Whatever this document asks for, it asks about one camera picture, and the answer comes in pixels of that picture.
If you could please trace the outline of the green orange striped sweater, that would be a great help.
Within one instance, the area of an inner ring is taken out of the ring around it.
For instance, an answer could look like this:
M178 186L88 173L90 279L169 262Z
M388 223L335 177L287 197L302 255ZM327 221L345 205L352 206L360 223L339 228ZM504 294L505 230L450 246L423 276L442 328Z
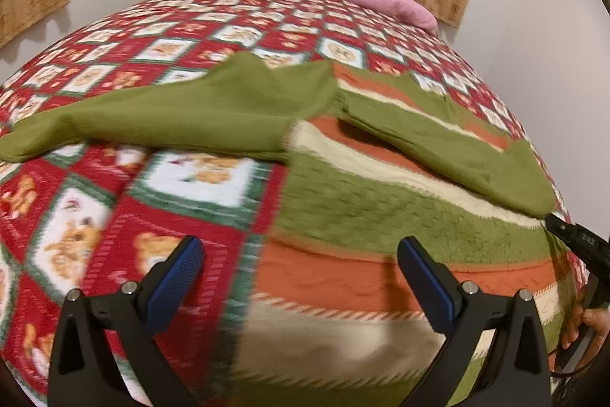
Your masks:
M532 290L557 343L574 273L547 175L409 74L66 48L4 84L1 118L1 357L38 404L67 292L140 280L185 235L205 266L156 341L207 406L400 402L443 344L407 235L460 280Z

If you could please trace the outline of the red patterned bed quilt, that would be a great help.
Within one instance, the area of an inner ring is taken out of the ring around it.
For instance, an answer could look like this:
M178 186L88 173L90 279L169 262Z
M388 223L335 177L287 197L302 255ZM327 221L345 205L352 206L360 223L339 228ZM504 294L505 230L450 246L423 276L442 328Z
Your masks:
M147 0L68 35L1 88L1 128L89 97L177 91L237 57L333 99L273 163L75 143L1 166L1 357L48 395L64 296L116 291L185 235L205 267L157 343L207 406L395 406L443 337L395 253L531 290L549 347L575 293L544 228L556 191L512 113L439 38L346 0Z

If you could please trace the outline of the pink pillow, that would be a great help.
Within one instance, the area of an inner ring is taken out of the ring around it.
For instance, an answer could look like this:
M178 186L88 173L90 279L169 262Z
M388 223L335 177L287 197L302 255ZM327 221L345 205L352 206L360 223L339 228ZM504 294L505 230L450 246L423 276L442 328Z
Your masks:
M438 29L435 16L414 0L346 0L359 6L382 12L398 21L434 35Z

